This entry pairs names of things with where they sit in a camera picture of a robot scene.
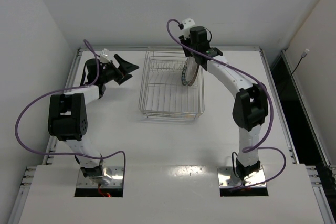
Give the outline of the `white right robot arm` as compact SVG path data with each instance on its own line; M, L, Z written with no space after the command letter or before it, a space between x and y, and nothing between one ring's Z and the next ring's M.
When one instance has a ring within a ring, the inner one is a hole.
M179 25L183 35L180 43L191 48L184 49L187 57L192 57L191 68L202 67L215 76L234 97L233 119L239 128L239 152L236 158L235 174L243 180L260 169L256 149L244 152L259 142L261 126L268 115L267 96L260 84L252 83L228 66L223 53L210 47L207 30L203 26Z

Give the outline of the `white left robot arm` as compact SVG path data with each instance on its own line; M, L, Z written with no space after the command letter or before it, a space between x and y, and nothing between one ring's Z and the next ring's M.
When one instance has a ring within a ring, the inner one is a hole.
M49 134L65 142L72 150L85 178L104 186L111 183L112 171L104 165L102 155L86 137L86 106L103 97L107 83L114 81L123 84L139 68L117 54L114 58L118 66L105 56L87 60L81 77L84 87L52 95L48 115Z

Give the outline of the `white plate orange sunburst motif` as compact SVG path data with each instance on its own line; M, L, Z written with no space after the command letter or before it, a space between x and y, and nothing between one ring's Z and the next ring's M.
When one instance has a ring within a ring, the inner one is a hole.
M193 59L193 61L191 62L191 79L188 84L189 86L192 86L194 84L195 79L198 75L198 70L199 70L199 65L197 64L195 59Z

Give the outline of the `white plate dark blue rim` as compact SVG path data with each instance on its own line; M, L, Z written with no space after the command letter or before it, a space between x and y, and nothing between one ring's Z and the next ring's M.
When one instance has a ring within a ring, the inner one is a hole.
M181 75L181 82L182 85L188 86L190 79L191 79L191 62L193 61L193 57L187 57L187 60L184 64L182 75Z

